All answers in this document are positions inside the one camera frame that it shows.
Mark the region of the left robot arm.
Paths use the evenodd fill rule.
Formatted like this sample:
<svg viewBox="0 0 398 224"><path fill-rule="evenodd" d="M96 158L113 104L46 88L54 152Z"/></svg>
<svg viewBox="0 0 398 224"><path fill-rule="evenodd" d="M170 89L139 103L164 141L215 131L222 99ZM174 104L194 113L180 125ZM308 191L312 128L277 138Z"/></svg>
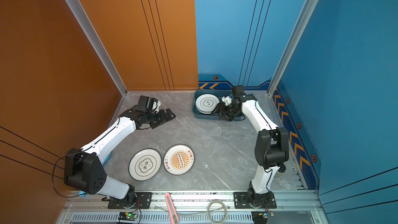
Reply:
<svg viewBox="0 0 398 224"><path fill-rule="evenodd" d="M128 135L148 124L154 129L176 118L169 109L146 110L134 107L95 140L80 149L72 148L65 155L64 183L90 195L117 199L127 206L136 202L135 187L108 176L103 162Z"/></svg>

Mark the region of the circuit board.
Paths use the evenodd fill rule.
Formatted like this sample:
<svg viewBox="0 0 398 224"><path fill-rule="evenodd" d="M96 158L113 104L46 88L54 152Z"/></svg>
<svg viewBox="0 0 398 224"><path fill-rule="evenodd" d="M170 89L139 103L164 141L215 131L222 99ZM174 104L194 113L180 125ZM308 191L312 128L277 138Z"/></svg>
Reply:
<svg viewBox="0 0 398 224"><path fill-rule="evenodd" d="M118 223L120 224L138 224L140 217L136 212L120 212Z"/></svg>
<svg viewBox="0 0 398 224"><path fill-rule="evenodd" d="M270 217L274 217L275 214L268 210L268 211L252 211L252 221L254 224L267 224Z"/></svg>

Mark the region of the large white flower plate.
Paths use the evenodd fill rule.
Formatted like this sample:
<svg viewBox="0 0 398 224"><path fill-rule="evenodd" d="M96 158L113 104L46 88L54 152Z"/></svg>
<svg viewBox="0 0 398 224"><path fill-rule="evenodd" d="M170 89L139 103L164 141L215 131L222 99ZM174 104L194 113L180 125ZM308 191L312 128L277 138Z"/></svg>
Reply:
<svg viewBox="0 0 398 224"><path fill-rule="evenodd" d="M158 151L147 148L136 153L129 163L129 174L137 181L152 179L161 168L162 158Z"/></svg>

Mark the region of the right circuit board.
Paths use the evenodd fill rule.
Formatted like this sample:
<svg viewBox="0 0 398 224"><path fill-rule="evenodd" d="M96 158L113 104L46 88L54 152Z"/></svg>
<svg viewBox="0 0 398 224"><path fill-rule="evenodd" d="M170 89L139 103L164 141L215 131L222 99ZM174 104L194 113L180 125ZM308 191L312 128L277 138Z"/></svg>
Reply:
<svg viewBox="0 0 398 224"><path fill-rule="evenodd" d="M252 211L252 221L254 224L267 224L270 217L274 217L275 214L268 210L268 211Z"/></svg>

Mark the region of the small jar black lid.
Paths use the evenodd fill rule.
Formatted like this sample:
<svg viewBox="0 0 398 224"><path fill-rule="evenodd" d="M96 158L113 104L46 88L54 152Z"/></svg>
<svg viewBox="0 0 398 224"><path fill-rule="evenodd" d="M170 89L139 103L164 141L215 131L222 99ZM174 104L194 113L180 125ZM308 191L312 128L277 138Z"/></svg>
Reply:
<svg viewBox="0 0 398 224"><path fill-rule="evenodd" d="M282 164L282 165L279 167L278 172L279 172L279 173L285 173L285 171L286 171L286 166L285 166L284 164Z"/></svg>

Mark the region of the pink utility knife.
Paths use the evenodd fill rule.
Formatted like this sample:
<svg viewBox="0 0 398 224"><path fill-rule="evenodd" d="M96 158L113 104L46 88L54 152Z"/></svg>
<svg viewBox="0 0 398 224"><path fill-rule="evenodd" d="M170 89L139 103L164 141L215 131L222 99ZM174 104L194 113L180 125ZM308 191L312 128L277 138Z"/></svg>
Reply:
<svg viewBox="0 0 398 224"><path fill-rule="evenodd" d="M171 194L170 193L166 193L164 195L164 197L165 197L165 202L166 202L167 209L168 209L168 212L169 212L169 215L170 215L171 224L179 224L180 223L179 217L178 217L176 208L174 206Z"/></svg>

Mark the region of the sunburst plate front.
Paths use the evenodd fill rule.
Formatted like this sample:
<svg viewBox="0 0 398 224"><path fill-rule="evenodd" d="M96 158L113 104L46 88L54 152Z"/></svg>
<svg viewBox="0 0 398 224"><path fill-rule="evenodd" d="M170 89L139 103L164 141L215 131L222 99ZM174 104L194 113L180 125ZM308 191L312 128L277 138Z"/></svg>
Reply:
<svg viewBox="0 0 398 224"><path fill-rule="evenodd" d="M193 150L183 144L172 146L164 155L163 166L174 176L188 173L194 166L195 155Z"/></svg>

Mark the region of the left circuit board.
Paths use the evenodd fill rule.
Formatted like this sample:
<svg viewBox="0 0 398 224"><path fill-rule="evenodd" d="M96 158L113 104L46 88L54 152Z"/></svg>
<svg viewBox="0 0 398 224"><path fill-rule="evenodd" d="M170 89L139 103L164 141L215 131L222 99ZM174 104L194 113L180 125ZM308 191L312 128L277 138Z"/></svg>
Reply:
<svg viewBox="0 0 398 224"><path fill-rule="evenodd" d="M118 223L120 224L138 224L140 217L136 212L120 212Z"/></svg>

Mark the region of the blue cylindrical tube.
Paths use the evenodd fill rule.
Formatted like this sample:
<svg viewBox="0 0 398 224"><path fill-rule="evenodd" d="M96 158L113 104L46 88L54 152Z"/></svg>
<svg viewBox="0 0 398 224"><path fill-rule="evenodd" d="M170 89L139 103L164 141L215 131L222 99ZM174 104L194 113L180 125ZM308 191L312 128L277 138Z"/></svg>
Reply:
<svg viewBox="0 0 398 224"><path fill-rule="evenodd" d="M109 154L104 158L104 161L102 162L102 166L104 166L104 165L107 163L107 161L110 159L111 156L112 156L112 154L109 153ZM80 193L81 193L81 194L86 194L87 192L81 190Z"/></svg>

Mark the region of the white flower plate back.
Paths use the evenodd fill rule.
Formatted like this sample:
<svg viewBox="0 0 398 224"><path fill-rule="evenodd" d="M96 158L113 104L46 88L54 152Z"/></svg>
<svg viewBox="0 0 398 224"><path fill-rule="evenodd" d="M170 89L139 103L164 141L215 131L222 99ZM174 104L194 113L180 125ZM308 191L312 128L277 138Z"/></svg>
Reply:
<svg viewBox="0 0 398 224"><path fill-rule="evenodd" d="M203 94L195 101L196 109L202 114L211 114L219 104L220 100L213 94Z"/></svg>

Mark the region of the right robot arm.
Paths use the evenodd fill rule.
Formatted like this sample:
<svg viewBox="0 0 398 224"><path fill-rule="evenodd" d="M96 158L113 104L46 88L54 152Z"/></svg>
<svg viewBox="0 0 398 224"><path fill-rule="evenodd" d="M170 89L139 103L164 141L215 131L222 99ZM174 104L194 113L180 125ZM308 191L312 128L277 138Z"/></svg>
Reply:
<svg viewBox="0 0 398 224"><path fill-rule="evenodd" d="M212 113L228 121L243 116L257 131L255 159L258 167L247 190L248 203L254 208L275 208L271 184L277 172L289 160L287 129L273 123L253 95L224 97Z"/></svg>

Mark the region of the teal plastic bin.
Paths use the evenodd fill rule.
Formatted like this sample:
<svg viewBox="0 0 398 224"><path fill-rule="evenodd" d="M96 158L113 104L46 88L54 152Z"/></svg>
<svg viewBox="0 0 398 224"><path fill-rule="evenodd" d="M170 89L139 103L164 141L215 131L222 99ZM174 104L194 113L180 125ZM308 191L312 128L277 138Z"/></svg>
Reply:
<svg viewBox="0 0 398 224"><path fill-rule="evenodd" d="M221 98L223 96L227 96L232 94L231 90L211 90L211 89L199 89L194 93L194 99L193 99L193 103L192 103L192 112L194 114L194 116L198 119L207 119L207 120L220 120L218 116L212 116L211 114L202 114L200 113L196 107L195 107L195 101L196 99L203 95L203 94L213 94L215 96L217 96L219 98L219 100L221 101Z"/></svg>

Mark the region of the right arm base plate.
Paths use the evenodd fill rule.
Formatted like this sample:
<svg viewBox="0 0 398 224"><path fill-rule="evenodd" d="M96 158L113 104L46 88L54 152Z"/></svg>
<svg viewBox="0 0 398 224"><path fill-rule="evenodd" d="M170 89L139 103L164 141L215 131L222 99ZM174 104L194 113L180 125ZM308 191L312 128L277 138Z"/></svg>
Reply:
<svg viewBox="0 0 398 224"><path fill-rule="evenodd" d="M266 194L255 194L250 192L235 192L234 206L237 209L243 208L268 208L276 209L277 203L274 194L270 191Z"/></svg>

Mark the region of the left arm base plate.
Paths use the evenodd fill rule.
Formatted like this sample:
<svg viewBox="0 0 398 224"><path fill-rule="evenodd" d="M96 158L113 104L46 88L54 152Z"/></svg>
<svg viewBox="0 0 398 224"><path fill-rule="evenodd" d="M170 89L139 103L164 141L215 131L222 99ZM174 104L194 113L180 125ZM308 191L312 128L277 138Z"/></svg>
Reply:
<svg viewBox="0 0 398 224"><path fill-rule="evenodd" d="M125 203L120 199L111 198L108 203L108 209L136 209L139 207L140 209L149 209L151 200L152 200L152 192L136 192L135 202L134 203Z"/></svg>

